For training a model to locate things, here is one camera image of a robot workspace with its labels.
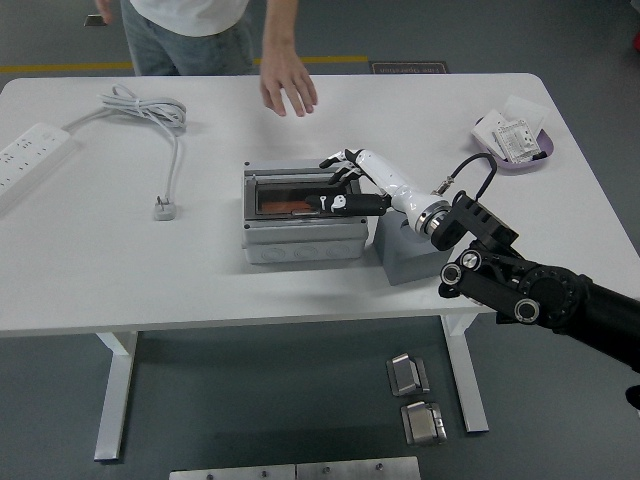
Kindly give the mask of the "person's left hand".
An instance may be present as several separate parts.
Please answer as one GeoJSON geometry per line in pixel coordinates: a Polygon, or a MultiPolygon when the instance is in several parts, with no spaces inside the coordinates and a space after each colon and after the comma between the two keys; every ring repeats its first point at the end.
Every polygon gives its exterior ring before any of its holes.
{"type": "Polygon", "coordinates": [[[280,117],[286,116],[286,101],[297,117],[313,113],[318,103],[315,84],[294,51],[273,51],[263,56],[260,92],[264,106],[280,117]]]}

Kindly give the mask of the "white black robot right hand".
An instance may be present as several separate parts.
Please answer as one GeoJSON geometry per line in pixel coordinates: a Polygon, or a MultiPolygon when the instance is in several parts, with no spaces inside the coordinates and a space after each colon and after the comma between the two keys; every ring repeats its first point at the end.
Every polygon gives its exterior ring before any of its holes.
{"type": "Polygon", "coordinates": [[[380,190],[379,194],[309,195],[305,202],[314,210],[339,216],[383,216],[389,209],[404,213],[418,233],[425,233],[432,221],[444,217],[451,209],[440,195],[425,194],[411,187],[388,161],[370,151],[345,149],[320,163],[321,169],[337,165],[330,185],[344,186],[366,177],[380,190]]]}

